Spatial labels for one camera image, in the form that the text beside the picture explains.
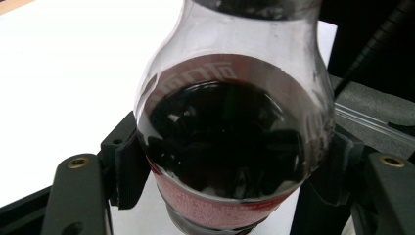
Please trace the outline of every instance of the dark red liquid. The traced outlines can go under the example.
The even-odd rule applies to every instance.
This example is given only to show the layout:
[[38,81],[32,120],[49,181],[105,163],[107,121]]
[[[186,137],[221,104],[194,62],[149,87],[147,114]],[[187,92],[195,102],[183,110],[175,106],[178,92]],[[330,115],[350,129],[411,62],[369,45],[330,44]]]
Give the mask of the dark red liquid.
[[301,136],[280,127],[289,118],[263,90],[208,82],[156,104],[149,121],[157,134],[143,132],[141,120],[139,130],[148,158],[175,180],[207,195],[256,199],[305,178]]

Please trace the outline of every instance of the white table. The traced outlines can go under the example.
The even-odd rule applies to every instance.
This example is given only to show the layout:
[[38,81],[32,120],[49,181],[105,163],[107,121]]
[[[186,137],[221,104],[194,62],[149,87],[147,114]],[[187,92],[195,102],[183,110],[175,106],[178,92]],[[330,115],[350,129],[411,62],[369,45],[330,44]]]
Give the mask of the white table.
[[[0,16],[0,207],[52,184],[56,166],[101,141],[133,109],[141,73],[180,0],[35,0]],[[328,61],[336,28],[321,24]],[[253,235],[288,234],[297,193]],[[115,234],[181,234],[151,176]]]

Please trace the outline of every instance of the red label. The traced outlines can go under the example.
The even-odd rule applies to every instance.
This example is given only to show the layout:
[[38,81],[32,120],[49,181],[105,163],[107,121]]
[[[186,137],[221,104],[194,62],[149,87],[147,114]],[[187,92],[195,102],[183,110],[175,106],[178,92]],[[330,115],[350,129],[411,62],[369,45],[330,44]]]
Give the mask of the red label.
[[180,188],[162,174],[155,173],[164,199],[184,217],[205,227],[235,229],[254,224],[274,212],[291,193],[276,199],[237,203],[204,198]]

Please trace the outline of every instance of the glass bottle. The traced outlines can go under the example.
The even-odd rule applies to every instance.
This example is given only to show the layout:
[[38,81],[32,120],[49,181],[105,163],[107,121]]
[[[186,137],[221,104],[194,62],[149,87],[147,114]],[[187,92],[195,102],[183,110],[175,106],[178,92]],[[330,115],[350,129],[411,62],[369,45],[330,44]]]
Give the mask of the glass bottle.
[[170,218],[248,234],[324,161],[334,102],[321,1],[184,0],[134,114]]

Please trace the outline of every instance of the brass screw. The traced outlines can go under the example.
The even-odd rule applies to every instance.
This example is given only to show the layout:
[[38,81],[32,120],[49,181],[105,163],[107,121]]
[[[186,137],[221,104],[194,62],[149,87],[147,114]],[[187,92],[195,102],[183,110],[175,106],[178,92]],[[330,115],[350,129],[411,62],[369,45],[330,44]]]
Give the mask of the brass screw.
[[393,158],[393,157],[389,157],[389,156],[381,156],[381,162],[384,163],[385,165],[398,167],[398,168],[402,168],[405,166],[405,163],[403,161]]
[[79,157],[69,161],[68,168],[81,168],[89,164],[89,159],[85,157]]

